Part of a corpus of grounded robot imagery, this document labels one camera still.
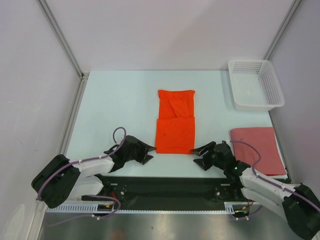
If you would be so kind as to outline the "orange t shirt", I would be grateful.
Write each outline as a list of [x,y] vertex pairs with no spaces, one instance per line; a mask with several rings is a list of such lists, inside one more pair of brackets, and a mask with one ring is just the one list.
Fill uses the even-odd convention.
[[194,90],[158,90],[155,136],[158,154],[191,154],[196,137],[194,96]]

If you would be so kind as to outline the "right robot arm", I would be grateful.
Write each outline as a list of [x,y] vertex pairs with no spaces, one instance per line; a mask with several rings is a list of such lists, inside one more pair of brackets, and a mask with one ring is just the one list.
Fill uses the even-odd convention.
[[249,165],[236,159],[232,149],[225,141],[217,144],[212,141],[191,150],[198,156],[194,162],[203,170],[212,166],[223,171],[233,184],[231,196],[242,201],[244,198],[257,202],[283,218],[290,229],[304,240],[313,239],[320,231],[320,200],[306,185],[287,184],[271,178]]

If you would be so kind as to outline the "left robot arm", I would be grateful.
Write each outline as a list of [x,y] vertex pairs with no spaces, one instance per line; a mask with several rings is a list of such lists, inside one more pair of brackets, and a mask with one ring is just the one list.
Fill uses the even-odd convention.
[[105,200],[111,193],[111,184],[105,175],[123,168],[129,161],[146,164],[153,158],[149,152],[154,150],[154,146],[127,135],[102,156],[72,161],[58,154],[32,180],[31,187],[37,192],[37,198],[50,209],[68,199],[89,201],[96,196]]

